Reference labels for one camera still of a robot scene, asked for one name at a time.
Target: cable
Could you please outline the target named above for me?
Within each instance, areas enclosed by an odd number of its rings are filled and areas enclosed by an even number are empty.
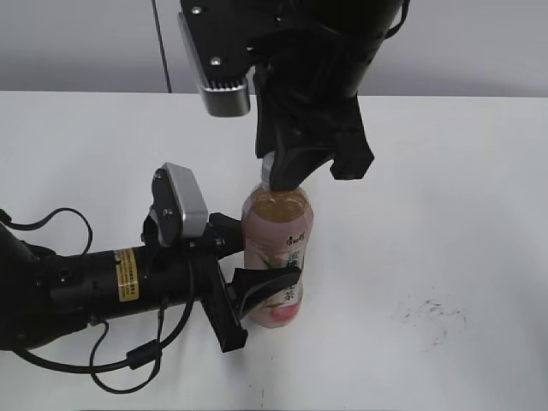
[[[165,306],[161,306],[160,309],[158,310],[158,333],[157,333],[157,336],[156,336],[156,342],[157,343],[160,342],[160,338],[162,337],[162,329],[164,328],[164,318],[165,318],[164,313],[165,313]],[[99,337],[99,339],[97,340],[97,342],[93,346],[92,352],[89,356],[89,367],[91,369],[93,369],[93,361],[95,360],[95,354],[97,353],[97,349],[99,348],[99,345],[101,344],[101,342],[104,340],[104,338],[106,337],[106,335],[109,332],[109,323],[107,323],[105,320],[101,320],[100,323],[104,325],[104,331],[103,331],[103,334],[101,335],[101,337]],[[141,384],[138,384],[135,387],[128,388],[126,390],[117,390],[115,388],[109,387],[107,384],[105,384],[103,381],[101,381],[99,379],[97,373],[95,373],[94,371],[90,372],[90,375],[92,377],[93,382],[100,389],[105,390],[106,392],[108,392],[110,394],[118,394],[118,395],[132,394],[132,393],[134,393],[138,390],[141,390],[141,389],[145,388],[147,385],[149,385],[151,383],[151,381],[153,379],[155,379],[156,376],[158,375],[158,373],[160,372],[160,367],[161,366],[162,366],[162,349],[158,348],[158,352],[156,354],[156,359],[154,361],[154,367],[152,368],[152,371],[151,371],[150,375],[148,376],[148,379],[145,382],[143,382]]]
[[[41,229],[46,224],[48,224],[50,222],[50,220],[52,218],[54,218],[57,214],[59,214],[60,212],[64,212],[64,211],[72,212],[72,213],[76,214],[78,217],[80,217],[82,219],[82,221],[86,225],[86,227],[87,227],[87,244],[86,244],[86,247],[84,248],[84,251],[82,252],[81,255],[87,254],[87,252],[89,251],[90,247],[92,246],[92,242],[93,242],[92,226],[89,224],[89,222],[84,217],[84,215],[81,212],[79,212],[78,210],[75,210],[74,208],[67,208],[67,207],[57,208],[56,210],[52,211],[50,214],[48,214],[47,216],[42,218],[40,221],[38,221],[36,223],[31,223],[31,224],[12,223],[11,222],[11,217],[9,216],[9,214],[6,211],[0,209],[0,223],[4,223],[6,225],[6,227],[8,227],[10,229],[15,229],[17,231],[34,231],[36,229]]]
[[[42,357],[34,355],[30,351],[24,348],[16,348],[13,350],[15,355],[19,356],[23,360],[30,362],[34,366],[39,366],[46,368],[51,371],[65,372],[68,374],[89,374],[91,369],[89,366],[73,366],[69,364],[63,364],[60,362],[46,360]],[[122,368],[128,366],[127,360],[122,360],[118,362],[113,362],[112,364],[106,364],[103,366],[93,366],[93,371],[97,374],[102,372],[111,372],[116,370],[121,370]]]
[[[165,58],[164,39],[162,38],[162,29],[160,27],[160,19],[158,18],[158,6],[156,0],[152,2],[152,13],[154,14],[154,24],[156,26],[156,34],[158,36],[158,45],[160,46],[160,56],[162,57],[162,67],[164,67],[165,85],[167,86],[168,93],[171,94],[171,78],[170,71],[168,70],[168,61]]]

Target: gray wall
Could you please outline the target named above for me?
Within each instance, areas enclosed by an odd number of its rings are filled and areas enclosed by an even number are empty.
[[[178,0],[158,9],[174,90],[194,92]],[[546,0],[412,0],[361,92],[548,97],[547,15]],[[0,90],[164,92],[150,0],[2,0]]]

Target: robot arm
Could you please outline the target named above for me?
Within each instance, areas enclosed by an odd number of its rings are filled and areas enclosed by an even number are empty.
[[[184,167],[158,169],[152,195],[144,246],[70,257],[17,240],[3,224],[12,229],[37,224],[13,224],[0,211],[0,349],[22,353],[99,319],[194,301],[201,301],[223,352],[245,345],[240,320],[294,285],[300,270],[236,269],[227,284],[218,261],[243,250],[240,222],[219,213],[208,221],[194,174]]]
[[[179,19],[211,115],[249,111],[246,76],[255,67],[256,155],[276,152],[271,189],[289,191],[329,160],[337,180],[365,175],[373,155],[358,87],[408,7],[409,0],[195,0],[182,2]]]

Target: black mount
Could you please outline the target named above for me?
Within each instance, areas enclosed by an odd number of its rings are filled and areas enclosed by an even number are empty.
[[[252,66],[256,154],[276,152],[271,189],[289,191],[333,159],[337,180],[373,161],[358,86],[408,0],[196,0],[182,14],[207,84],[239,84]]]

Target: white table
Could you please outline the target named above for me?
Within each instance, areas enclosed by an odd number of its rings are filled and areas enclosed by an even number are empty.
[[[132,396],[1,353],[0,408],[548,409],[548,99],[360,102],[377,159],[360,182],[327,168],[306,182],[316,219],[293,324],[250,327],[245,349],[221,354],[196,305]],[[191,95],[3,92],[0,206],[17,222],[73,206],[93,251],[136,246],[152,174],[170,161],[194,170],[210,211],[238,216],[259,180],[255,122],[255,109],[211,118]],[[71,254],[85,230],[67,215],[20,238]],[[239,265],[223,262],[226,275]],[[155,313],[112,321],[98,362],[155,327]],[[85,364],[99,328],[38,352]]]

